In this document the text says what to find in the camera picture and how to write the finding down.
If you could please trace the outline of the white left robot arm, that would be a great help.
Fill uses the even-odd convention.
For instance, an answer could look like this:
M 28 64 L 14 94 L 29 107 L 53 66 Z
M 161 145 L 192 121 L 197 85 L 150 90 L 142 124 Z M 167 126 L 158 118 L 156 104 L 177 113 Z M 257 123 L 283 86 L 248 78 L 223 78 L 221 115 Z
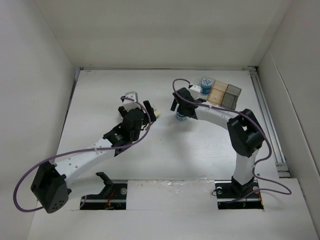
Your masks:
M 69 199 L 79 196 L 75 185 L 82 174 L 139 143 L 145 138 L 141 130 L 149 129 L 157 120 L 148 100 L 139 103 L 125 96 L 118 111 L 122 121 L 92 146 L 61 153 L 58 157 L 65 157 L 64 160 L 45 160 L 37 166 L 30 190 L 48 214 L 57 212 Z

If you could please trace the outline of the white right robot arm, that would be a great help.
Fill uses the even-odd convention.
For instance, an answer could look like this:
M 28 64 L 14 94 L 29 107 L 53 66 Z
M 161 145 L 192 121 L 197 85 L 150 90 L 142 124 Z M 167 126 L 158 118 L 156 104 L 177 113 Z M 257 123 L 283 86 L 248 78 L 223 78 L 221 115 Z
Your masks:
M 250 109 L 239 113 L 214 107 L 201 99 L 195 100 L 190 90 L 182 87 L 173 94 L 171 111 L 195 120 L 206 121 L 228 131 L 236 152 L 235 170 L 231 177 L 231 192 L 235 198 L 247 195 L 253 189 L 253 167 L 264 142 L 264 132 Z

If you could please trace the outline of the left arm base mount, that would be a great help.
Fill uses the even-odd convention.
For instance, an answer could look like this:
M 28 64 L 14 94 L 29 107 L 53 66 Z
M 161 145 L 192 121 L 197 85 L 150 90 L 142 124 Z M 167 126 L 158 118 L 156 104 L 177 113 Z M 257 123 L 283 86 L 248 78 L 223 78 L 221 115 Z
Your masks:
M 127 208 L 127 180 L 115 180 L 112 188 L 106 193 L 83 196 L 80 200 L 80 210 L 117 211 Z

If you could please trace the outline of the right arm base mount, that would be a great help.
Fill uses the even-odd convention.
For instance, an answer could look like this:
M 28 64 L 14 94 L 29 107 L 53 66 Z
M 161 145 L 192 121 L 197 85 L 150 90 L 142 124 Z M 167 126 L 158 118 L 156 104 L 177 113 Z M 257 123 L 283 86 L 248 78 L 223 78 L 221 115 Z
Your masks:
M 263 210 L 264 204 L 260 193 L 253 193 L 259 187 L 254 180 L 245 190 L 237 189 L 231 180 L 217 180 L 211 195 L 216 197 L 219 210 Z

